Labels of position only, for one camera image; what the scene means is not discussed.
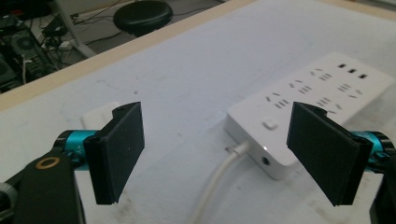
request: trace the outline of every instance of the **power switch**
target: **power switch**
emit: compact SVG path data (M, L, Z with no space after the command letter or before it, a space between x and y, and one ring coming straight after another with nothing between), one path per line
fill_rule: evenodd
M263 125L266 129L268 129L268 130L270 130L270 131L275 130L275 129L277 128L277 122L276 122L276 120L275 120L274 118L271 118L271 117L265 117L265 118L262 120L262 125Z

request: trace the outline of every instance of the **socket hole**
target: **socket hole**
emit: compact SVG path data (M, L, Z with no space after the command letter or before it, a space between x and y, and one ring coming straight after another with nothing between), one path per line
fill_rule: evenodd
M265 165L270 165L270 161L268 161L268 159L265 157L262 157L262 163L264 163Z

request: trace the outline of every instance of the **white power strip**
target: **white power strip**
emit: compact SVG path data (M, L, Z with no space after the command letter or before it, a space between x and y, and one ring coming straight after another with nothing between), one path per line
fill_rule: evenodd
M330 119L343 124L393 81L345 55L331 53L234 105L225 129L238 143L248 140L253 160L272 178L282 179L298 164L286 145L293 102L322 107Z

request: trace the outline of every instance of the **electronic equipment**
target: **electronic equipment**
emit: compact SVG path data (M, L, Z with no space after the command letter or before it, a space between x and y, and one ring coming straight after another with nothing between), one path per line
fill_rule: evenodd
M370 210L372 223L396 223L396 149L379 132L349 132L327 111L293 103L287 145L330 202L353 204L365 170L384 174Z
M100 131L65 131L52 150L0 183L0 223L85 223L74 170L89 169L96 203L118 202L145 147L141 104L122 105Z
M334 52L233 105L225 130L238 143L249 141L250 157L269 176L282 179L298 164L284 141L292 102L320 106L343 124L393 82L393 77Z
M0 1L0 16L14 14L21 20L43 17L50 14L47 0L8 0Z
M3 46L1 53L6 55L8 65L14 67L21 83L36 80L56 70L30 29L16 16L6 15L0 19L0 41Z
M21 85L17 73L8 65L6 57L0 52L0 93Z

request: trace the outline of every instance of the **teal joint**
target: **teal joint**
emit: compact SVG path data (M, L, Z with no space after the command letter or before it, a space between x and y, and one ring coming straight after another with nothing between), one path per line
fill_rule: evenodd
M73 152L77 158L83 160L82 165L79 166L77 170L89 170L87 157L85 154L84 140L87 137L94 135L96 132L97 131L91 130L73 131L67 138L64 150Z
M381 163L381 161L384 160L384 158L389 157L388 153L384 151L381 141L371 132L351 132L351 133L356 136L363 137L373 143L373 147L370 152L370 157L368 160L368 166L366 167L366 170L375 171L373 170L373 166L376 167L376 165Z
M365 132L351 132L351 133L356 136L363 137L373 143L373 148L370 153L370 157L372 157L376 152L378 152L378 153L384 152L384 148L382 148L381 142L373 133L370 133L367 131L365 131Z

